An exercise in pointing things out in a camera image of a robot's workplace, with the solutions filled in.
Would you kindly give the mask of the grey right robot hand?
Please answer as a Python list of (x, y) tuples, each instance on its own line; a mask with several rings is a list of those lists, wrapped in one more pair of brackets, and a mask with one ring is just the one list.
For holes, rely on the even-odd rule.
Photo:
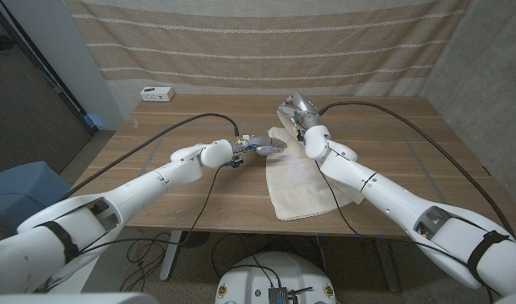
[(282, 125), (292, 133), (306, 132), (322, 124), (317, 107), (299, 92), (292, 93), (278, 105), (277, 114)]

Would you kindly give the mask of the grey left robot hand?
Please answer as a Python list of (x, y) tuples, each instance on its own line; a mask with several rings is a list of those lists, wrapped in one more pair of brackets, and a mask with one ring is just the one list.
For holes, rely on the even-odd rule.
[(246, 152), (254, 152), (257, 155), (271, 155), (282, 153), (287, 147), (287, 143), (279, 138), (269, 136), (242, 135), (241, 137), (230, 139), (234, 155)]

